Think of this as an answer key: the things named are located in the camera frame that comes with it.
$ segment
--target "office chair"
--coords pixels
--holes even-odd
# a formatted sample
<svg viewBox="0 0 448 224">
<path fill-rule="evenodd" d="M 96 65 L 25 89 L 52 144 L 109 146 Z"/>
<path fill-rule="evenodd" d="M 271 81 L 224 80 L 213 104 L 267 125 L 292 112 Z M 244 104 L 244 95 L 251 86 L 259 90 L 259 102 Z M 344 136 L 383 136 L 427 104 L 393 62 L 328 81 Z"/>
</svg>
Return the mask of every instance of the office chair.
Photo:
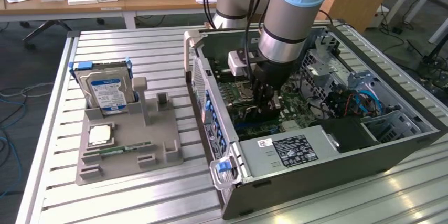
<svg viewBox="0 0 448 224">
<path fill-rule="evenodd" d="M 104 19 L 97 18 L 96 22 L 100 25 L 104 25 Z M 39 26 L 39 28 L 36 30 L 33 30 L 27 37 L 21 40 L 23 41 L 23 45 L 25 47 L 25 49 L 28 50 L 33 50 L 36 48 L 36 45 L 29 43 L 29 40 L 32 40 L 43 31 L 45 31 L 52 25 L 60 25 L 67 31 L 72 31 L 71 27 L 65 24 L 64 21 L 61 20 L 48 20 L 45 21 L 41 26 Z M 20 26 L 24 28 L 29 27 L 29 23 L 28 22 L 20 22 Z"/>
</svg>

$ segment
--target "chair wheel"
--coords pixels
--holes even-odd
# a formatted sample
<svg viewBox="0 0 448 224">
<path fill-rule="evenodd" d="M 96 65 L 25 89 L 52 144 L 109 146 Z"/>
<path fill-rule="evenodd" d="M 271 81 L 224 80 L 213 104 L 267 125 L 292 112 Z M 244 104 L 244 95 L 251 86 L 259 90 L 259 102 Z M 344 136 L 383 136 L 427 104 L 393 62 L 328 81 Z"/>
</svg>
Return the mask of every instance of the chair wheel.
<svg viewBox="0 0 448 224">
<path fill-rule="evenodd" d="M 104 25 L 104 24 L 105 24 L 105 21 L 104 21 L 104 19 L 101 19 L 101 18 L 97 18 L 97 19 L 96 19 L 96 22 L 97 22 L 100 25 Z"/>
<path fill-rule="evenodd" d="M 25 47 L 27 50 L 35 50 L 36 49 L 36 45 L 32 44 L 32 43 L 27 43 L 25 42 L 23 45 L 24 45 L 24 47 Z"/>
<path fill-rule="evenodd" d="M 28 22 L 20 21 L 19 24 L 23 28 L 29 28 L 29 23 Z"/>
</svg>

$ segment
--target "green circuit board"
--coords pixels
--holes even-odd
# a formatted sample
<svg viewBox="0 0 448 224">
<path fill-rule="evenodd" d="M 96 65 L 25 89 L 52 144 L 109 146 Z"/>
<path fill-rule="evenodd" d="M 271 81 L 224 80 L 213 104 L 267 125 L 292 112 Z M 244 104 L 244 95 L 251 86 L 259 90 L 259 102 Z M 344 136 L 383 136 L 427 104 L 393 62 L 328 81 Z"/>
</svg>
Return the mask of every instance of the green circuit board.
<svg viewBox="0 0 448 224">
<path fill-rule="evenodd" d="M 244 111 L 253 107 L 252 91 L 248 81 L 219 83 L 219 89 L 240 140 L 251 139 L 308 127 L 316 116 L 308 108 L 308 102 L 293 92 L 292 84 L 281 90 L 284 109 L 276 119 L 261 123 L 240 123 Z"/>
</svg>

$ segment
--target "aluminum slotted surface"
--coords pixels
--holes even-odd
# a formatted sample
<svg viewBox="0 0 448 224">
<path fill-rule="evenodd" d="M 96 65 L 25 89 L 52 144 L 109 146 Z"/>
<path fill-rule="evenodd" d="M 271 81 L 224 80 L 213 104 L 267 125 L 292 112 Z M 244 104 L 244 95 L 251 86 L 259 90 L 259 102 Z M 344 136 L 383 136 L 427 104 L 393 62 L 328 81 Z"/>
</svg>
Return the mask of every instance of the aluminum slotted surface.
<svg viewBox="0 0 448 224">
<path fill-rule="evenodd" d="M 183 34 L 173 27 L 83 32 L 72 45 L 75 62 L 107 62 L 129 57 L 135 76 L 148 79 L 148 96 L 167 91 L 173 98 L 185 162 L 180 166 L 75 184 L 77 148 L 85 100 L 68 74 L 48 127 L 48 152 L 27 195 L 19 223 L 441 223 L 448 220 L 448 140 L 444 137 L 385 173 L 259 211 L 240 219 L 220 218 L 204 149 L 183 73 Z M 447 108 L 349 28 L 343 34 L 380 65 L 436 117 L 448 124 Z M 355 70 L 364 66 L 348 50 L 341 58 Z"/>
</svg>

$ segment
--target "hard drive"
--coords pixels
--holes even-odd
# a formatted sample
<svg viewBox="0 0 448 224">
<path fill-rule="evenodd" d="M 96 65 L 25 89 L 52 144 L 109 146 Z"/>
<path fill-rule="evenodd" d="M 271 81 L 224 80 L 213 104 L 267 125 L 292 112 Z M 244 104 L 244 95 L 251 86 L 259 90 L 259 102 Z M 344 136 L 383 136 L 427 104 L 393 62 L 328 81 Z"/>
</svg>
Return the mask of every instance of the hard drive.
<svg viewBox="0 0 448 224">
<path fill-rule="evenodd" d="M 100 108 L 104 115 L 125 111 L 128 103 L 136 101 L 132 90 L 131 61 L 92 63 L 81 62 L 71 73 L 80 85 L 88 108 Z"/>
</svg>

